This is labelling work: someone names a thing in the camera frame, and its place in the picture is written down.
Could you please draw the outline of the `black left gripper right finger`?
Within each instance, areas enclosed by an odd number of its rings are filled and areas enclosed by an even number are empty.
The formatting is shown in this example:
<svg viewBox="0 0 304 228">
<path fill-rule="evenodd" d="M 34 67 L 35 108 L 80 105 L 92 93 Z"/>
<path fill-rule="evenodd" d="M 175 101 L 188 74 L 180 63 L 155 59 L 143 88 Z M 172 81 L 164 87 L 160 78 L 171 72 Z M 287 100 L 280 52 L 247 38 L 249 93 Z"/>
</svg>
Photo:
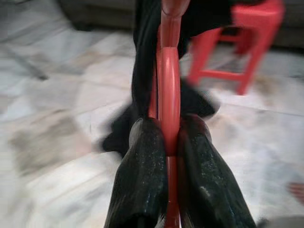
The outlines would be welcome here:
<svg viewBox="0 0 304 228">
<path fill-rule="evenodd" d="M 212 144 L 209 129 L 188 114 L 178 136 L 178 204 L 183 228 L 254 228 L 231 169 Z"/>
</svg>

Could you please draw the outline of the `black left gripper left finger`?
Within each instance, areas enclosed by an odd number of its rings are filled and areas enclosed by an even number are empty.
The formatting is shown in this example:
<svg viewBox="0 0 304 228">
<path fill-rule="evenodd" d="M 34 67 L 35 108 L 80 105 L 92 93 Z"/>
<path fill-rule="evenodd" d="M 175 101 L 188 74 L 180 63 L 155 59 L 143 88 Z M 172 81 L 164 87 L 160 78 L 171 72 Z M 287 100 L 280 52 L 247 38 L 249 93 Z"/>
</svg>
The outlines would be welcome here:
<svg viewBox="0 0 304 228">
<path fill-rule="evenodd" d="M 168 205 L 165 143 L 159 122 L 139 119 L 119 165 L 104 227 L 162 228 Z"/>
</svg>

